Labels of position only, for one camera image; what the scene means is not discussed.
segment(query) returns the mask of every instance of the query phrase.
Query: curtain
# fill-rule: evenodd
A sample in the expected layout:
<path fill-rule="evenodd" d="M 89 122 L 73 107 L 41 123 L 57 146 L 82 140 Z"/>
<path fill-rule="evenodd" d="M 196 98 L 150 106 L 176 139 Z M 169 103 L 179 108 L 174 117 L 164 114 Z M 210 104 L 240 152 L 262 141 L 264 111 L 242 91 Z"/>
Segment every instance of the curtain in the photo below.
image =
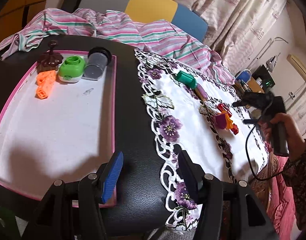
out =
<path fill-rule="evenodd" d="M 301 135 L 306 139 L 306 92 L 288 113 L 294 118 Z"/>
<path fill-rule="evenodd" d="M 287 0 L 174 0 L 209 26 L 203 43 L 220 53 L 223 65 L 238 73 Z"/>

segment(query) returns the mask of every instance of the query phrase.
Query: orange block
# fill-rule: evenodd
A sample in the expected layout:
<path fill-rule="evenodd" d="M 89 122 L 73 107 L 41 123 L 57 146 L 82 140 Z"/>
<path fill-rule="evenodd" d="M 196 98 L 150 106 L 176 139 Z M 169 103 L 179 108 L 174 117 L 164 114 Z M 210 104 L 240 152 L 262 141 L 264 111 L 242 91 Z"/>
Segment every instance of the orange block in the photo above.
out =
<path fill-rule="evenodd" d="M 225 114 L 225 119 L 226 119 L 226 129 L 232 129 L 233 121 L 230 119 L 228 113 Z"/>
<path fill-rule="evenodd" d="M 56 73 L 55 73 L 55 70 L 49 70 L 49 71 L 44 71 L 44 72 L 40 72 L 37 77 L 36 77 L 36 82 L 38 85 L 42 84 L 43 81 L 48 77 L 48 76 L 52 76 L 54 77 L 54 80 L 55 80 L 55 77 L 56 77 Z"/>
<path fill-rule="evenodd" d="M 55 82 L 55 75 L 48 75 L 45 80 L 39 85 L 39 87 L 36 90 L 36 95 L 40 99 L 47 98 L 52 90 L 52 87 Z"/>

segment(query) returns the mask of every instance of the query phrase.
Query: striped cloth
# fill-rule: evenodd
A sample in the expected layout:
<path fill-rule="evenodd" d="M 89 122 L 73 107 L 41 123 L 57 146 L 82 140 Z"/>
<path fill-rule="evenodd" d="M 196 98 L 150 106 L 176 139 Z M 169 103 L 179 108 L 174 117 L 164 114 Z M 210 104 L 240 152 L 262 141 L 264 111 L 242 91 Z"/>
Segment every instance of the striped cloth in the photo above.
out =
<path fill-rule="evenodd" d="M 49 35 L 82 35 L 119 41 L 144 51 L 175 58 L 225 85 L 234 84 L 234 76 L 221 64 L 219 54 L 175 25 L 159 20 L 149 24 L 133 22 L 124 12 L 96 13 L 77 9 L 67 13 L 48 8 L 38 13 L 26 27 L 0 43 L 0 50 L 10 44 L 2 60 L 16 51 L 30 51 Z"/>

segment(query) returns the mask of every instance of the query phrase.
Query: pink blanket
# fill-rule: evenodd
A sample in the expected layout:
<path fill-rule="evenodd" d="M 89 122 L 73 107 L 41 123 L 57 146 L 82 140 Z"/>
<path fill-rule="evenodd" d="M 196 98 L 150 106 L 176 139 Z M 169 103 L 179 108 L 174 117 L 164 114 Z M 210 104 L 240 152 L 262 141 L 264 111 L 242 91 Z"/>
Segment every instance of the pink blanket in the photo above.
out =
<path fill-rule="evenodd" d="M 175 58 L 200 69 L 217 82 L 232 85 L 234 76 L 222 66 L 220 55 L 175 25 L 160 20 L 148 24 L 133 22 L 124 12 L 96 13 L 77 9 L 68 13 L 48 8 L 38 13 L 27 26 L 0 43 L 0 50 L 10 44 L 2 59 L 14 52 L 30 51 L 49 35 L 82 35 L 119 41 L 156 54 Z"/>
<path fill-rule="evenodd" d="M 288 158 L 277 157 L 277 160 L 277 172 L 280 172 L 283 170 Z M 268 215 L 280 236 L 280 240 L 290 240 L 295 218 L 295 205 L 292 188 L 285 185 L 281 174 L 272 179 L 272 198 Z"/>

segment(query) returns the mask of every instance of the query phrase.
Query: handheld controller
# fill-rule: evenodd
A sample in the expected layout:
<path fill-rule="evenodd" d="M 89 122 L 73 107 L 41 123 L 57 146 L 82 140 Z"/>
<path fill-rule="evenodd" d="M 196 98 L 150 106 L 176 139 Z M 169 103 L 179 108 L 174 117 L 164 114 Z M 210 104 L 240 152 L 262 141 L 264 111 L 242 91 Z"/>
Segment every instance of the handheld controller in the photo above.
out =
<path fill-rule="evenodd" d="M 242 100 L 232 104 L 233 107 L 246 105 L 260 109 L 263 112 L 263 121 L 267 122 L 268 124 L 270 124 L 269 121 L 277 113 L 286 113 L 282 97 L 275 97 L 272 92 L 268 92 L 266 94 L 245 92 Z M 271 128 L 272 136 L 270 141 L 271 146 L 274 149 L 274 155 L 288 157 L 289 150 L 284 123 L 279 122 L 278 124 L 271 124 Z"/>

